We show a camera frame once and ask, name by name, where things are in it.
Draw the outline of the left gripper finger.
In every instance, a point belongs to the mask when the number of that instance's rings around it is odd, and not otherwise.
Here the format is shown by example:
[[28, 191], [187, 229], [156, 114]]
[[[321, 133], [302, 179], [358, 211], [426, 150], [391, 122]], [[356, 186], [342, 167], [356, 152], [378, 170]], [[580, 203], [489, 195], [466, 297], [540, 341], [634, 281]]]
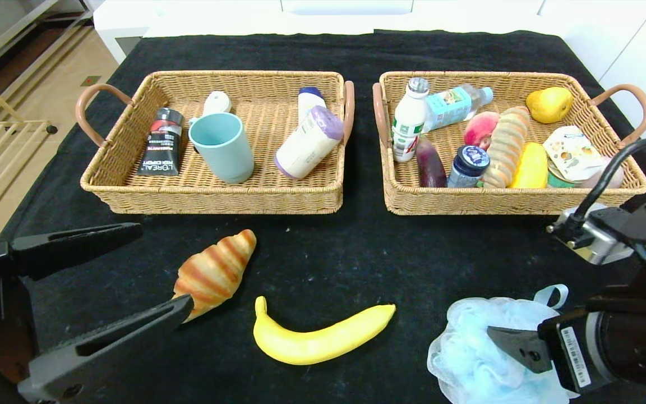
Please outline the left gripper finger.
[[8, 244], [8, 266], [18, 276], [38, 281], [62, 269], [88, 263], [142, 235], [139, 223], [126, 222], [23, 236]]
[[61, 343], [29, 363], [18, 392], [32, 403], [69, 403], [92, 393], [119, 366], [130, 365], [175, 330], [192, 308], [191, 296], [175, 297]]

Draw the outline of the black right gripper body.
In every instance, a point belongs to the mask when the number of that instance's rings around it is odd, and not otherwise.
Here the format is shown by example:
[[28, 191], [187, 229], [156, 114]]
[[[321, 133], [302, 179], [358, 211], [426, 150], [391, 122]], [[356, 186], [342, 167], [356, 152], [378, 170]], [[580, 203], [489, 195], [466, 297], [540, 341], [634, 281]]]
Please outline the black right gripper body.
[[538, 332], [561, 385], [574, 393], [646, 385], [646, 314], [578, 309], [545, 320]]

